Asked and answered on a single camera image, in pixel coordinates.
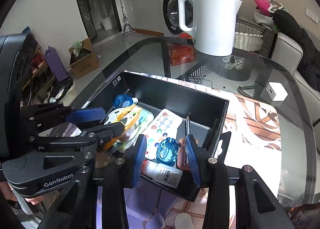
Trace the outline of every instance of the sofa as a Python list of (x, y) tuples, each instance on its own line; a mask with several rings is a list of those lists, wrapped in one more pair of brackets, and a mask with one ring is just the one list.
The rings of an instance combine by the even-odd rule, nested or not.
[[(320, 51), (320, 39), (304, 29)], [(297, 42), (281, 32), (278, 33), (271, 59), (282, 65), (295, 78), (313, 124), (316, 147), (320, 151), (320, 92), (311, 88), (297, 71), (302, 54), (302, 48)]]

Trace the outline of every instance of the bottle label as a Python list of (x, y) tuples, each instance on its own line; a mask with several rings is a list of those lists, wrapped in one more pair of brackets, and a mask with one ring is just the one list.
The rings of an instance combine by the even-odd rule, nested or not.
[(167, 168), (160, 168), (156, 180), (165, 185), (177, 186), (179, 173)]

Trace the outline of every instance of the blue gripper pad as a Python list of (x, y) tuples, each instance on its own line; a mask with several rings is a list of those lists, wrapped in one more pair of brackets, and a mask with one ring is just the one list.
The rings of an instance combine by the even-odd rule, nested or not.
[(89, 121), (101, 120), (105, 117), (106, 111), (102, 108), (84, 108), (74, 110), (67, 116), (66, 121), (76, 124)]

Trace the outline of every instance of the glass table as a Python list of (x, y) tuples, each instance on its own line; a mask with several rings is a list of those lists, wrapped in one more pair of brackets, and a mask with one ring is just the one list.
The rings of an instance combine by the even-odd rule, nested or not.
[[(282, 66), (268, 58), (238, 49), (234, 49), (230, 56), (215, 57), (196, 51), (189, 39), (151, 37), (139, 41), (119, 55), (79, 93), (71, 105), (85, 107), (92, 94), (118, 70), (182, 80), (220, 91), (221, 95), (228, 92), (228, 95), (234, 94), (244, 102), (258, 101), (258, 104), (264, 103), (274, 108), (277, 113), (274, 123), (278, 123), (281, 134), (281, 139), (277, 139), (280, 147), (274, 149), (274, 157), (264, 154), (266, 146), (263, 149), (257, 147), (262, 150), (260, 153), (246, 150), (237, 153), (229, 149), (225, 164), (241, 168), (247, 164), (246, 161), (255, 159), (257, 165), (264, 167), (265, 175), (260, 176), (279, 185), (273, 193), (283, 207), (313, 202), (316, 144), (312, 124), (294, 78)], [(282, 84), (288, 93), (284, 101), (271, 99), (266, 90), (269, 82)], [(274, 117), (268, 112), (265, 116), (267, 119)], [(257, 119), (255, 123), (262, 123), (261, 119)], [(252, 141), (242, 138), (237, 144), (238, 149), (242, 149), (252, 145)]]

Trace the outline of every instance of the kettle handle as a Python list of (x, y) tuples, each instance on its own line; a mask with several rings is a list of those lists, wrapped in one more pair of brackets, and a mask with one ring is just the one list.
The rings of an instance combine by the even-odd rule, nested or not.
[[(186, 26), (186, 9), (185, 9), (185, 2), (186, 0), (178, 0), (178, 6), (179, 6), (179, 27), (184, 32), (190, 34), (193, 38), (194, 28), (193, 25), (192, 28), (189, 28)], [(193, 19), (195, 19), (195, 10), (193, 10)]]

